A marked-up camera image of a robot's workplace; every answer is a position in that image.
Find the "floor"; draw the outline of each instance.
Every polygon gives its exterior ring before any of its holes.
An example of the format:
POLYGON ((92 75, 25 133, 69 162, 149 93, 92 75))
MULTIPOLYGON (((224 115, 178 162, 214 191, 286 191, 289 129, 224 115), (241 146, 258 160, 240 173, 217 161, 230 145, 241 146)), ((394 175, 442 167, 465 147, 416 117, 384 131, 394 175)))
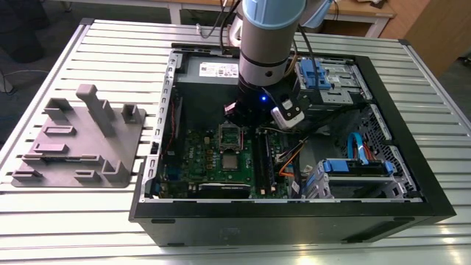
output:
MULTIPOLYGON (((0 50, 0 70, 9 73, 18 70, 45 70, 47 71, 59 55, 62 48, 73 34, 77 24, 82 17, 126 20, 134 22, 169 23, 168 10, 164 8, 110 6, 102 4, 73 3, 71 12, 62 11, 59 2, 45 1, 50 26, 35 31, 37 38, 45 49, 45 56, 33 63, 14 63, 0 50)), ((210 25, 217 12, 181 11, 182 24, 210 25)), ((2 146, 10 131, 19 119, 21 113, 35 94, 35 91, 45 78, 39 72, 23 72, 7 77, 7 81, 15 87, 17 92, 7 96, 0 93, 0 147, 2 146)), ((471 119, 471 67, 465 67, 460 61, 449 67, 440 77, 440 83, 446 89, 457 106, 461 108, 468 119, 471 119)))

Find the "wooden table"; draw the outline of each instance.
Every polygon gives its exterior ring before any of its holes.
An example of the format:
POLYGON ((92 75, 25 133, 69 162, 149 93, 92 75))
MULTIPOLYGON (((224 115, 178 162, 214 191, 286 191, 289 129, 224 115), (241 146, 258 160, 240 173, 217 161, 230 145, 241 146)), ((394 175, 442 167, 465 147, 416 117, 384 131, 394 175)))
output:
MULTIPOLYGON (((120 4, 125 6, 164 7, 169 10, 172 24, 181 24, 180 10, 208 10, 220 11, 218 0, 71 0, 70 2, 120 4)), ((230 6, 232 0, 228 0, 226 6, 230 6)), ((358 3, 356 0, 341 0, 338 2, 337 20, 348 22, 369 23, 370 27, 365 37, 377 38, 385 27, 385 24, 396 13, 385 3, 381 9, 369 6, 369 3, 358 3)), ((334 5, 330 6, 326 20, 334 18, 334 5)))

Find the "workbench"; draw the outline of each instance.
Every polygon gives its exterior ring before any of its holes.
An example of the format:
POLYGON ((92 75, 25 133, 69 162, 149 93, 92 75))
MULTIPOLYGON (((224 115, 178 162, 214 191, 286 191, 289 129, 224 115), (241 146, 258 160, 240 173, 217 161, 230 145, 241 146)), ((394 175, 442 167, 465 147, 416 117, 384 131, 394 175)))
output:
MULTIPOLYGON (((180 10, 206 10, 220 11, 218 0, 69 0, 61 1, 66 10, 70 10, 70 2, 94 3, 94 4, 117 4, 124 6, 140 7, 161 7, 168 8, 169 20, 172 24, 181 24, 180 10)), ((232 0, 228 0, 225 11, 229 10, 232 0)), ((356 0, 338 1, 338 15, 334 15, 334 5, 330 5, 326 20, 338 20, 348 22, 362 22, 370 24, 365 37, 377 38, 390 18, 396 16, 388 3, 381 9, 369 6, 368 3, 358 3, 356 0)))
MULTIPOLYGON (((396 40, 309 34, 314 52, 369 56, 456 216, 374 243, 158 248, 128 222, 136 174, 156 125, 170 43, 217 45, 193 26, 83 19, 0 151, 0 261, 59 264, 471 264, 471 125, 413 49, 396 40), (82 105, 94 84, 112 107, 146 111, 130 185, 122 189, 15 188, 50 97, 82 105)), ((305 51, 302 38, 297 47, 305 51)))

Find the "white label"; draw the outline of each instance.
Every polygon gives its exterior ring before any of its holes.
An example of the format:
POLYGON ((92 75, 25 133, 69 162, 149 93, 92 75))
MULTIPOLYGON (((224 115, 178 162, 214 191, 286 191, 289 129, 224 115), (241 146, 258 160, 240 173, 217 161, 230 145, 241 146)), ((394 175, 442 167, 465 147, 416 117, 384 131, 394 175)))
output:
POLYGON ((238 65, 236 63, 201 62, 198 76, 238 78, 238 65))
POLYGON ((336 76, 326 76, 326 80, 329 81, 329 82, 340 82, 340 79, 338 79, 338 77, 336 77, 336 76))
POLYGON ((293 188, 294 192, 298 193, 298 185, 297 185, 297 183, 294 181, 290 184, 290 187, 293 188))

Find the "table leg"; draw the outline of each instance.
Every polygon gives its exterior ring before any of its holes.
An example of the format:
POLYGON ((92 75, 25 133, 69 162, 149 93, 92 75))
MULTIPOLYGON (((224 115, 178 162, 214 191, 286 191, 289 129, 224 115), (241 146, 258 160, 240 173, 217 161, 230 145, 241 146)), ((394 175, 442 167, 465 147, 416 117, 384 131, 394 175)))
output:
POLYGON ((168 3, 168 10, 169 10, 170 23, 174 25, 181 25, 181 17, 180 17, 181 4, 168 3))
POLYGON ((71 11, 71 2, 59 1, 61 7, 63 8, 65 13, 71 11))
POLYGON ((376 18, 374 23, 370 25, 365 37, 378 38, 385 24, 388 23, 389 18, 376 18))

